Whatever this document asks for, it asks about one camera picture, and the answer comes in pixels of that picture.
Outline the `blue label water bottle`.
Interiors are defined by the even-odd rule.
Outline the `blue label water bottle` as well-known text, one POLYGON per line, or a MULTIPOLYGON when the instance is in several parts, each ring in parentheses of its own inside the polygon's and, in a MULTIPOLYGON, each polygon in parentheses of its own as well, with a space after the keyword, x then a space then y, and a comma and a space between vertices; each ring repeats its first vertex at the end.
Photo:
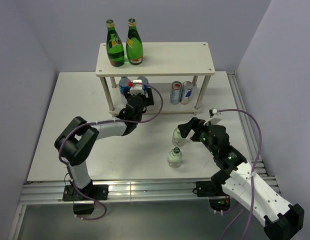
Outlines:
POLYGON ((127 77, 127 76, 122 76, 119 80, 119 91, 120 91, 120 94, 121 94, 121 101, 122 101, 122 104, 125 106, 127 104, 127 100, 125 98, 125 94, 124 94, 124 90, 129 90, 130 87, 129 87, 129 82, 131 80, 127 77))
POLYGON ((148 79, 145 76, 139 76, 137 79, 142 80, 142 83, 143 83, 142 88, 143 88, 144 93, 146 94, 147 89, 148 89, 147 85, 149 84, 148 79))

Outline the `green glass bottle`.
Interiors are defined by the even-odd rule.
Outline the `green glass bottle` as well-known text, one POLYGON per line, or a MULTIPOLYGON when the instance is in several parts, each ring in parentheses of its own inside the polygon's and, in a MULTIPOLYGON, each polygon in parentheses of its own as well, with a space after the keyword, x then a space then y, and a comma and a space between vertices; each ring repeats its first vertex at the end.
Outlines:
POLYGON ((125 63, 125 52, 122 41, 115 29, 115 23, 112 19, 106 21, 107 39, 106 52, 112 66, 120 67, 125 63))
POLYGON ((132 65, 139 65, 143 61, 143 43, 137 30, 137 22, 134 18, 128 20, 126 55, 129 63, 132 65))

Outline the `green glass bottle front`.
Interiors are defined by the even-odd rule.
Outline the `green glass bottle front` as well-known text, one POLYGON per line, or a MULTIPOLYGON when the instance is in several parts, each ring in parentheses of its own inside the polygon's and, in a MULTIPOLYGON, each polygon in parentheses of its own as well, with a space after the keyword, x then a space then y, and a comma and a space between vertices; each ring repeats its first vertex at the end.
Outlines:
POLYGON ((128 20, 126 55, 129 63, 132 65, 139 65, 143 61, 143 43, 137 30, 137 22, 134 18, 128 20))

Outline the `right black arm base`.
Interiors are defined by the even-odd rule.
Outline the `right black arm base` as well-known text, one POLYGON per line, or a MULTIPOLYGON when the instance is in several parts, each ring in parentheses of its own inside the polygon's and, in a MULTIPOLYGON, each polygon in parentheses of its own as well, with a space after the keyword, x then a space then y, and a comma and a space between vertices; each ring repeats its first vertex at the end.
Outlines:
POLYGON ((196 181, 192 193, 199 198, 208 198, 209 206, 214 211, 225 212, 231 207, 230 197, 223 192, 222 186, 215 181, 196 181))

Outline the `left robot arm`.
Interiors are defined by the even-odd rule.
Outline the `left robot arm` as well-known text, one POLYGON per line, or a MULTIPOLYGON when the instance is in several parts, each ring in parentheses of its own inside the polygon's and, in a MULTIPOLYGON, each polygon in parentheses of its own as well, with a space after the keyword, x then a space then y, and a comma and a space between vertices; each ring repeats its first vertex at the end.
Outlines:
POLYGON ((55 140, 54 147, 66 159, 64 163, 75 181, 74 194, 81 200, 93 195, 93 181, 88 173, 86 159, 95 142, 103 138, 130 134, 142 120, 147 107, 154 105, 152 89, 149 87, 146 88, 146 94, 132 95, 128 90, 124 93, 127 104, 115 120, 88 125, 86 120, 77 116, 55 140))

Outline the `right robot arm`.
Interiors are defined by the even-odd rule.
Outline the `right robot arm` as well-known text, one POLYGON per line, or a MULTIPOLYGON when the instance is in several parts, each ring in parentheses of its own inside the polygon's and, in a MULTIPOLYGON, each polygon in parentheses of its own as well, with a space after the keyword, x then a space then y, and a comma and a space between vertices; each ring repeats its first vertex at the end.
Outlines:
POLYGON ((219 167, 210 180, 196 182, 198 197, 234 198, 259 220, 270 240, 290 240, 303 228, 304 209, 285 200, 260 175, 252 172, 250 162, 230 144, 224 126, 193 117, 177 128, 183 139, 193 131, 191 141, 201 142, 219 167))

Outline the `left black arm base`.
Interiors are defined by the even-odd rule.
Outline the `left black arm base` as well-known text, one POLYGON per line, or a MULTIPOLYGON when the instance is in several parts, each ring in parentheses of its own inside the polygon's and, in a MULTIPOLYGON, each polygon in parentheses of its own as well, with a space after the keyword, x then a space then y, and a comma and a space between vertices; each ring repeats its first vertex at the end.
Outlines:
POLYGON ((62 201, 73 202, 73 213, 76 218, 81 221, 95 221, 103 218, 107 213, 107 207, 102 201, 108 199, 108 193, 107 184, 89 184, 84 189, 70 184, 64 187, 62 201), (97 206, 101 206, 104 212, 97 217, 88 217, 97 206))

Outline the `white two-tier shelf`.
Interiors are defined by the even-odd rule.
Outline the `white two-tier shelf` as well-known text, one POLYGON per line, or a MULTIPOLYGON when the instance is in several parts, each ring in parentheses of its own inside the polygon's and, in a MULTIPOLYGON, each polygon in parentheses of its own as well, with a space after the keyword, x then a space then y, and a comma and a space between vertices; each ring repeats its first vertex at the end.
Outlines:
POLYGON ((99 46, 95 74, 102 83, 108 110, 117 115, 124 104, 119 92, 118 81, 121 77, 134 80, 145 76, 149 83, 159 90, 153 94, 154 105, 148 107, 147 114, 155 114, 162 106, 163 114, 197 114, 215 67, 206 42, 145 42, 144 56, 139 65, 126 62, 120 67, 110 64, 106 43, 99 46), (187 104, 170 103, 171 86, 174 81, 190 81, 194 88, 187 104))

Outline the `clear soda bottle rear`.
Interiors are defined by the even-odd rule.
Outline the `clear soda bottle rear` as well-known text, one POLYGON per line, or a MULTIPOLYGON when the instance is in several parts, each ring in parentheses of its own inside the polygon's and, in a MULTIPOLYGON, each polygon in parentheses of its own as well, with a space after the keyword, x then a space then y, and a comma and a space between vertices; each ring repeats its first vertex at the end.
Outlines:
POLYGON ((173 131, 173 135, 172 135, 172 144, 175 147, 182 147, 185 144, 185 140, 186 138, 183 138, 181 135, 181 132, 179 130, 179 128, 177 127, 174 131, 173 131))

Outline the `clear soda bottle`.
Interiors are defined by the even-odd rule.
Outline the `clear soda bottle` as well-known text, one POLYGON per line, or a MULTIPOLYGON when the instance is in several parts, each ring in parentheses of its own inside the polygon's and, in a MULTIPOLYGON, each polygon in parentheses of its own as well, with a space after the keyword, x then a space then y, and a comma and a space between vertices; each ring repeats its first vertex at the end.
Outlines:
POLYGON ((172 135, 172 144, 175 147, 182 147, 185 144, 185 140, 186 138, 183 138, 181 135, 181 132, 179 130, 179 128, 177 127, 174 131, 173 131, 173 135, 172 135))
POLYGON ((182 163, 182 158, 183 158, 182 151, 180 150, 179 147, 175 147, 168 154, 167 157, 168 165, 172 168, 178 168, 182 163))

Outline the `clear soda bottle front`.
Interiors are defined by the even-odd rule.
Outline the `clear soda bottle front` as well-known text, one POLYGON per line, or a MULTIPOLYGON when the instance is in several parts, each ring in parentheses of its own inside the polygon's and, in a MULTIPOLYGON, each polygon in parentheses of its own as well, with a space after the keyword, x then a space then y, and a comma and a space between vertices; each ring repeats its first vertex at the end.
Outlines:
POLYGON ((183 158, 182 151, 180 150, 179 147, 175 147, 168 154, 167 157, 168 165, 172 168, 178 168, 182 163, 182 158, 183 158))

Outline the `silver blue energy drink can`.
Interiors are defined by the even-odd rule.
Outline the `silver blue energy drink can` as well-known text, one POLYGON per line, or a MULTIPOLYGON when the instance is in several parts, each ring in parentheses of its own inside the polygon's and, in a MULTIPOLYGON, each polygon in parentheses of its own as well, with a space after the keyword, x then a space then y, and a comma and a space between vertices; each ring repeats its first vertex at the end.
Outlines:
POLYGON ((190 81, 185 81, 182 85, 181 94, 180 94, 180 103, 188 104, 191 100, 191 95, 193 91, 193 83, 190 81))

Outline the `light blue drink can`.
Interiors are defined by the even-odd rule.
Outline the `light blue drink can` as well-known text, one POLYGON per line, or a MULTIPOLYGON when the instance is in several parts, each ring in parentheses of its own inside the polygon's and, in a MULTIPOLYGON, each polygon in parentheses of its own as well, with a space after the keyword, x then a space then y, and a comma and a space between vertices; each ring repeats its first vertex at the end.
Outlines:
POLYGON ((171 84, 171 91, 170 91, 170 103, 172 105, 177 105, 180 102, 181 91, 182 91, 182 83, 180 81, 174 81, 171 84))

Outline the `aluminium front rail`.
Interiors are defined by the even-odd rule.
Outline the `aluminium front rail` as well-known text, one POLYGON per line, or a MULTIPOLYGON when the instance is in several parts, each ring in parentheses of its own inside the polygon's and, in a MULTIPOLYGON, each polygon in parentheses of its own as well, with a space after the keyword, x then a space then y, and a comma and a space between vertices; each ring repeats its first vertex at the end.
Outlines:
MULTIPOLYGON (((122 202, 156 202, 198 200, 192 190, 196 178, 97 181, 97 185, 108 185, 107 200, 104 204, 122 202)), ((65 204, 63 181, 31 183, 23 186, 18 205, 65 204)))

